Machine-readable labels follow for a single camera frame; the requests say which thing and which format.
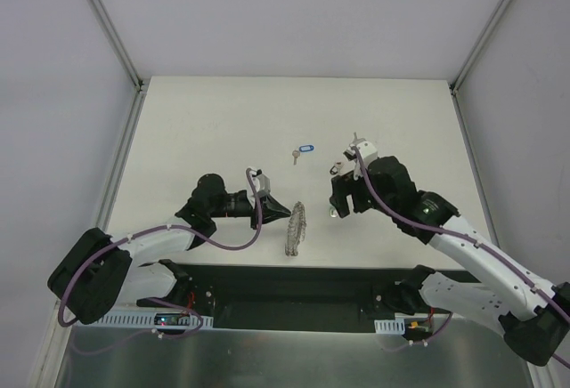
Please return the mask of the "metal key ring disc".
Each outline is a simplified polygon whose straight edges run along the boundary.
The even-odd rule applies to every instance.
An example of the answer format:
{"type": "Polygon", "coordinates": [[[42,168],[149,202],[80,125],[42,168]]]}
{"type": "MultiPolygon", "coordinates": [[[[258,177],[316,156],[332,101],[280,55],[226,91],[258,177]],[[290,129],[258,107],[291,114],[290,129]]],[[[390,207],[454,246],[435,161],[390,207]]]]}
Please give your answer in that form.
{"type": "Polygon", "coordinates": [[[298,247],[305,239],[306,213],[305,205],[298,201],[294,206],[289,218],[287,237],[285,242],[285,255],[298,256],[298,247]]]}

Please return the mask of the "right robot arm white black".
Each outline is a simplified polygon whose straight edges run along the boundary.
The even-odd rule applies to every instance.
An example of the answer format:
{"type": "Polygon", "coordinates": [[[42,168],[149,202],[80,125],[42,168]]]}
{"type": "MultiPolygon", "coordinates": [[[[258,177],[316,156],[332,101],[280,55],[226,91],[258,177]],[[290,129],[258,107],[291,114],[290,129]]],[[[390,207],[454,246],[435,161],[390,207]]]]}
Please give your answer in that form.
{"type": "Polygon", "coordinates": [[[569,285],[533,273],[480,234],[442,196],[419,190],[395,157],[345,151],[354,168],[331,179],[330,204],[338,217],[374,209],[404,234],[435,249],[474,276],[481,288],[418,265],[382,295],[392,309],[425,307],[458,313],[502,337],[521,359],[544,367],[569,334],[569,285]]]}

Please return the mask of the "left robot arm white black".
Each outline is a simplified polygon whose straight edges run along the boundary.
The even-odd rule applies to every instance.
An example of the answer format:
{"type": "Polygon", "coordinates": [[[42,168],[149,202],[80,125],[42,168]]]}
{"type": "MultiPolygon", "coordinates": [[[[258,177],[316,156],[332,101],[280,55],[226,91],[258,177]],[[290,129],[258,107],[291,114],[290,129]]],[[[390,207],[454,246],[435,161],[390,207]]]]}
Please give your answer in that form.
{"type": "Polygon", "coordinates": [[[245,218],[258,237],[263,225],[290,217],[271,194],[262,171],[246,171],[248,189],[229,192],[218,174],[201,176],[190,197],[167,222],[122,238],[94,227],[86,230],[47,280],[60,300],[60,312],[90,325],[116,304],[153,306],[165,303],[184,312],[196,303],[190,275],[169,255],[204,243],[237,249],[213,240],[216,219],[245,218]]]}

